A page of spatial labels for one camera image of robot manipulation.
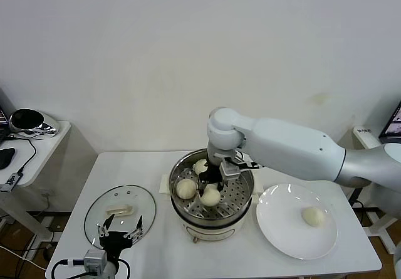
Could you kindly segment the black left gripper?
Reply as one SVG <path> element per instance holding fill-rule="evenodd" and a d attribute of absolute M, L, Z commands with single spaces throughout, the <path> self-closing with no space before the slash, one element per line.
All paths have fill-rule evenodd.
<path fill-rule="evenodd" d="M 143 216 L 138 219 L 135 229 L 130 232 L 109 231 L 115 214 L 111 214 L 103 224 L 97 224 L 100 246 L 105 251 L 122 251 L 132 247 L 132 240 L 138 241 L 143 237 Z"/>

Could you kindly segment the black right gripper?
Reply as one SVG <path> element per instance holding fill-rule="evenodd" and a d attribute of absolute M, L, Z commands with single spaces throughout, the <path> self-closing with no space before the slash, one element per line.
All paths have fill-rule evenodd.
<path fill-rule="evenodd" d="M 199 196 L 203 196 L 204 190 L 208 184 L 217 183 L 217 190 L 219 192 L 227 186 L 227 181 L 222 179 L 219 167 L 211 162 L 206 162 L 205 166 L 207 169 L 204 172 L 199 173 L 200 181 L 197 184 L 197 192 L 199 193 Z"/>

